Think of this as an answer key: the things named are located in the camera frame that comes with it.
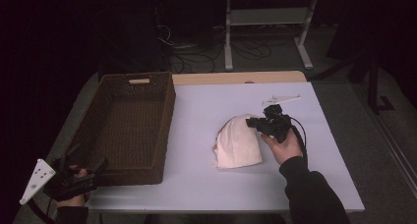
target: basket handle hole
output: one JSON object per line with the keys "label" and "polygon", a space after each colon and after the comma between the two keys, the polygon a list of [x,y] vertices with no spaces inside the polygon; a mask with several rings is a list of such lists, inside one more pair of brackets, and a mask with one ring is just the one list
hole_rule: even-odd
{"label": "basket handle hole", "polygon": [[130,84],[149,84],[149,79],[141,79],[141,80],[129,80]]}

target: cable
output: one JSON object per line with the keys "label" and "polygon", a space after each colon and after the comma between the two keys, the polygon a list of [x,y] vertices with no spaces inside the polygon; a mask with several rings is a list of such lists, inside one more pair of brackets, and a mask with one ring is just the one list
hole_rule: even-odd
{"label": "cable", "polygon": [[291,36],[288,37],[288,38],[286,38],[286,39],[284,39],[281,43],[278,43],[278,44],[270,44],[270,42],[273,41],[275,38],[277,38],[278,35],[280,34],[279,31],[277,30],[275,34],[273,34],[271,37],[268,38],[268,41],[264,41],[264,44],[266,44],[267,46],[280,46],[280,45],[284,45],[284,44],[288,43],[289,41],[292,41],[294,39],[294,37],[299,36],[300,35],[300,31],[301,31],[301,29],[299,28],[296,31],[289,32],[289,34],[291,34]]}
{"label": "cable", "polygon": [[48,207],[46,208],[46,216],[49,216],[49,208],[51,207],[52,198],[49,199]]}
{"label": "cable", "polygon": [[45,213],[40,210],[39,206],[34,202],[33,198],[28,201],[28,206],[30,207],[31,211],[36,214],[44,223],[46,224],[55,224],[55,221],[52,218],[48,217]]}
{"label": "cable", "polygon": [[[215,49],[217,44],[215,44],[213,48],[210,48],[207,45],[198,45],[195,47],[201,48],[195,49],[194,51],[190,51],[190,48],[171,49],[170,57],[174,57],[180,61],[180,63],[170,62],[171,68],[177,71],[177,73],[182,73],[183,71],[187,70],[188,73],[195,74],[196,71],[193,70],[192,64],[211,63],[211,68],[208,72],[214,73],[216,67],[214,60],[220,56],[223,49],[219,48],[218,51],[214,53],[214,56],[211,57],[209,56],[208,52],[211,52],[213,49]],[[176,65],[182,65],[180,71],[178,71]]]}
{"label": "cable", "polygon": [[98,222],[103,224],[103,215],[101,213],[98,214]]}
{"label": "cable", "polygon": [[159,39],[160,41],[164,42],[167,45],[175,45],[175,42],[169,40],[169,38],[171,37],[171,29],[169,29],[169,27],[164,26],[164,25],[159,25],[157,26],[158,28],[166,28],[168,30],[168,36],[165,39],[162,39],[161,37],[157,37],[157,39]]}
{"label": "cable", "polygon": [[304,134],[304,142],[303,139],[301,138],[300,133],[298,132],[297,127],[295,127],[294,125],[291,126],[292,131],[294,131],[295,136],[298,139],[298,143],[300,144],[300,148],[301,148],[301,152],[303,153],[303,159],[304,162],[306,163],[306,165],[308,165],[308,155],[307,155],[307,135],[306,135],[306,130],[304,130],[303,125],[301,125],[300,122],[298,122],[298,120],[296,120],[295,118],[289,117],[290,119],[294,120],[298,125],[300,125],[301,130],[303,130],[303,134]]}
{"label": "cable", "polygon": [[[191,53],[187,53],[185,51],[190,51],[190,48],[197,48],[197,47],[205,47],[204,49],[197,51],[197,52],[191,52]],[[178,53],[178,54],[182,54],[182,55],[193,55],[193,54],[201,54],[201,53],[205,53],[207,51],[209,51],[209,47],[205,46],[205,45],[200,45],[200,44],[196,44],[196,45],[188,45],[188,47],[186,48],[173,48],[174,52]]]}
{"label": "cable", "polygon": [[172,46],[172,48],[176,50],[184,50],[184,49],[194,48],[198,46],[199,44],[188,44],[188,45]]}
{"label": "cable", "polygon": [[263,36],[260,36],[255,33],[255,38],[257,40],[253,40],[252,38],[243,36],[241,33],[239,34],[239,38],[242,38],[243,40],[240,40],[239,43],[244,46],[245,49],[239,47],[237,44],[231,44],[233,50],[240,55],[242,58],[249,59],[249,60],[260,60],[265,57],[268,57],[271,55],[271,47],[272,46],[279,46],[286,44],[288,41],[292,40],[294,37],[296,37],[299,34],[299,31],[296,31],[296,34],[292,34],[290,37],[286,38],[283,42],[277,43],[277,44],[270,44],[272,40],[274,40],[278,34],[280,33],[279,30],[277,30],[274,34],[267,37],[267,41],[263,41]]}

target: black device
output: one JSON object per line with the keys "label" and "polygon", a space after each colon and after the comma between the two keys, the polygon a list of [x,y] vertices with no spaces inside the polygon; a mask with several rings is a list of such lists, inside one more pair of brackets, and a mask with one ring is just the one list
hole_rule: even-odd
{"label": "black device", "polygon": [[71,169],[74,165],[71,156],[77,151],[80,145],[74,146],[68,153],[61,158],[56,158],[50,166],[56,171],[55,176],[45,184],[43,192],[57,200],[67,200],[74,196],[79,196],[97,188],[97,177],[108,166],[108,161],[102,158],[98,163],[88,170],[88,174],[84,177],[74,177],[80,172],[79,169]]}
{"label": "black device", "polygon": [[256,128],[258,132],[261,132],[268,136],[274,136],[279,143],[282,143],[286,140],[288,131],[292,129],[295,136],[298,139],[298,144],[300,145],[301,151],[303,153],[304,161],[308,162],[307,158],[307,148],[306,144],[303,142],[300,133],[297,130],[297,127],[291,124],[290,116],[282,114],[282,108],[279,104],[273,104],[264,109],[265,118],[249,118],[246,120],[246,124],[250,128]]}

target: white bracket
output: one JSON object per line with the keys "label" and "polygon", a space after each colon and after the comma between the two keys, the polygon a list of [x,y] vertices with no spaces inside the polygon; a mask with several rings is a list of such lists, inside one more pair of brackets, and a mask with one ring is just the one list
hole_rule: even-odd
{"label": "white bracket", "polygon": [[301,94],[298,94],[296,96],[275,96],[274,95],[271,99],[263,101],[262,106],[270,106],[274,104],[285,103],[285,102],[289,102],[289,101],[300,99],[300,98],[301,98]]}
{"label": "white bracket", "polygon": [[37,159],[28,186],[20,200],[21,205],[26,204],[34,195],[36,195],[55,173],[56,172],[43,159]]}

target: hand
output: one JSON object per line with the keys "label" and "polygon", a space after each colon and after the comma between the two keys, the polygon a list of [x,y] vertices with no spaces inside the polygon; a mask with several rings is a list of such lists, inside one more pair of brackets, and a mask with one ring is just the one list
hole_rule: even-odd
{"label": "hand", "polygon": [[288,131],[287,139],[282,143],[279,143],[276,139],[272,139],[265,134],[261,134],[261,138],[269,145],[269,148],[279,165],[284,163],[288,158],[302,156],[303,154],[300,145],[298,144],[297,137],[292,129]]}
{"label": "hand", "polygon": [[[77,166],[71,166],[71,169],[76,169]],[[86,169],[81,169],[79,174],[74,175],[75,177],[84,177],[88,174]],[[86,193],[80,196],[74,196],[67,200],[57,201],[56,205],[58,207],[61,206],[84,206],[86,204],[86,201],[89,199],[91,193]]]}

